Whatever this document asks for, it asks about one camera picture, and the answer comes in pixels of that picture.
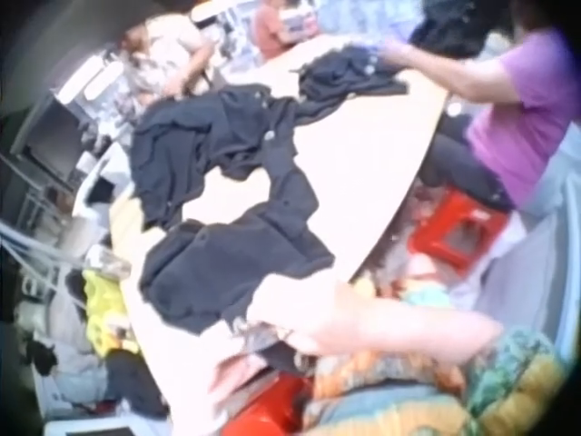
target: hand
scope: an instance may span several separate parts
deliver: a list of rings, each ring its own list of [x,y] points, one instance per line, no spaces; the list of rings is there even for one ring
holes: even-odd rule
[[[381,58],[388,64],[409,66],[408,56],[413,49],[413,45],[388,38],[381,47]]]
[[[175,99],[180,99],[183,97],[183,92],[186,86],[186,79],[180,74],[172,77],[165,87],[163,88],[164,97],[173,97]]]
[[[248,321],[291,331],[281,338],[304,354],[355,352],[369,348],[362,328],[373,301],[339,283],[332,270],[302,281],[271,275],[255,292]]]

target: pink t-shirt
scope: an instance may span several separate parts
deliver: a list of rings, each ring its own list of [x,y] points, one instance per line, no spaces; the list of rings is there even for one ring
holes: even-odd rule
[[[553,30],[528,35],[500,57],[521,104],[495,104],[468,128],[477,158],[498,175],[516,206],[525,203],[579,116],[579,88],[565,44]]]

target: red stool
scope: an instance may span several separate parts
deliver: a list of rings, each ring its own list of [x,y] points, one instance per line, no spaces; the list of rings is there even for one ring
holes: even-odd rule
[[[240,415],[222,429],[222,436],[286,436],[300,431],[297,398],[310,388],[308,379],[281,375]]]
[[[408,248],[413,253],[425,253],[449,263],[461,275],[486,253],[503,231],[508,221],[505,213],[490,209],[464,193],[448,189],[432,216],[409,237]],[[446,241],[460,225],[478,229],[478,243],[470,253],[452,247]]]

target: yellow cloth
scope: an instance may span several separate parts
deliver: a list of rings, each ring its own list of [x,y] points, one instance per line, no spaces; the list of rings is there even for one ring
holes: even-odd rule
[[[119,283],[104,279],[93,271],[84,271],[87,296],[87,338],[96,353],[105,357],[110,350],[139,352],[134,339]]]

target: wooden table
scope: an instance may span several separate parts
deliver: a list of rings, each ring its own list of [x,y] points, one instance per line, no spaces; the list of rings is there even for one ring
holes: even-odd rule
[[[232,81],[262,82],[275,95],[296,95],[297,75],[291,70],[345,42],[344,38],[318,37]],[[407,95],[354,98],[326,119],[295,130],[296,162],[320,202],[309,227],[335,254],[336,272],[346,281],[359,269],[402,203],[447,99],[445,90],[418,72],[405,71],[400,78],[409,84]],[[214,170],[206,176],[202,197],[184,205],[183,215],[206,223],[228,223],[264,201],[268,190],[263,170],[243,183]],[[163,232],[142,233],[139,202],[129,196],[130,192],[122,194],[115,202],[111,223],[115,252],[133,265],[132,277],[122,288],[135,334],[173,408],[190,414],[208,412],[200,407],[212,402],[207,392],[214,359],[235,352],[239,344],[229,339],[223,322],[198,337],[164,324],[153,307],[143,302],[137,283],[144,257],[163,238]]]

